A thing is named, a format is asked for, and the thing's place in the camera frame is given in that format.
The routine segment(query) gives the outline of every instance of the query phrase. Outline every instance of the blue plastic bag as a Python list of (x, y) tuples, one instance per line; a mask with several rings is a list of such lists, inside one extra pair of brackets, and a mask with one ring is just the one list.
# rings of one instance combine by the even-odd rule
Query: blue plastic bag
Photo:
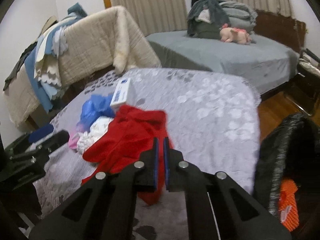
[(101, 95), (92, 95), (91, 98), (82, 105), (80, 122), (76, 125), (78, 132), (89, 131), (91, 125), (100, 117), (115, 117), (115, 113), (110, 107), (112, 94), (107, 97)]

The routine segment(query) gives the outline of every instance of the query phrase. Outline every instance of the wooden floor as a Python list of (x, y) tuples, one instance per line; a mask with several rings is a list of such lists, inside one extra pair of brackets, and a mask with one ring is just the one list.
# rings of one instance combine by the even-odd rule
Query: wooden floor
[[(272, 132), (285, 117), (296, 112), (299, 112), (299, 109), (286, 99), (282, 92), (263, 101), (258, 107), (261, 131), (260, 141)], [(320, 125), (320, 109), (311, 119)]]

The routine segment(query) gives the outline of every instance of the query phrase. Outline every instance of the black garbage bag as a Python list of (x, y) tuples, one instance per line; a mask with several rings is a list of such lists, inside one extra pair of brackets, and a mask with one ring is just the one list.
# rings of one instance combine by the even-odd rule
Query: black garbage bag
[(320, 233), (320, 136), (319, 127), (301, 113), (286, 117), (261, 143), (253, 196), (279, 217), (280, 185), (284, 178), (298, 186), (296, 201), (299, 227), (294, 239)]

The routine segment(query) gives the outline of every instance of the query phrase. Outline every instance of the beige blanket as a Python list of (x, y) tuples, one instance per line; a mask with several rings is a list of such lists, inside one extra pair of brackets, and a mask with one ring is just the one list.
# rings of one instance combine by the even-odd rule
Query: beige blanket
[[(65, 37), (68, 50), (55, 62), (63, 87), (110, 65), (117, 73), (161, 65), (138, 25), (122, 6), (87, 16), (67, 27)], [(24, 65), (3, 97), (10, 119), (17, 127), (39, 106)]]

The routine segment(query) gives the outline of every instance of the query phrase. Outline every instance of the white box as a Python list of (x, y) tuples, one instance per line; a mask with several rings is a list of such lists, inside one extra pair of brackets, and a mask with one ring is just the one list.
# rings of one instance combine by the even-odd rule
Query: white box
[(110, 107), (116, 113), (120, 106), (126, 104), (135, 106), (136, 93), (131, 78), (121, 78), (113, 94)]

